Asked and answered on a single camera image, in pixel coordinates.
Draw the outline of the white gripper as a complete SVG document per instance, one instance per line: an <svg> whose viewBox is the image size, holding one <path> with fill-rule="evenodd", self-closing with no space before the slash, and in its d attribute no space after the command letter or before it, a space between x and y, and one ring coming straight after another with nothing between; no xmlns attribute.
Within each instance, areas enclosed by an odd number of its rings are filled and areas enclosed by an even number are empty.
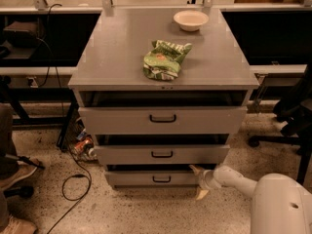
<svg viewBox="0 0 312 234"><path fill-rule="evenodd" d="M213 170L205 170L197 165L190 165L191 170L195 176L198 176L199 186L196 191L196 199L204 199L210 189L217 189L221 187L221 184L215 179Z"/></svg>

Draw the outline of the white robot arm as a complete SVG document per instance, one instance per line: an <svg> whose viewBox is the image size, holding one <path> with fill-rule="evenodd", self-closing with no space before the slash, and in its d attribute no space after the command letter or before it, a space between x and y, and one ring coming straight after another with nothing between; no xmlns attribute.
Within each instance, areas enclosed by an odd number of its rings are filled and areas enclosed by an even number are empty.
<svg viewBox="0 0 312 234"><path fill-rule="evenodd" d="M197 200L221 187L252 199L251 234L312 234L312 194L292 178L268 174L255 181L225 165L190 168L198 181Z"/></svg>

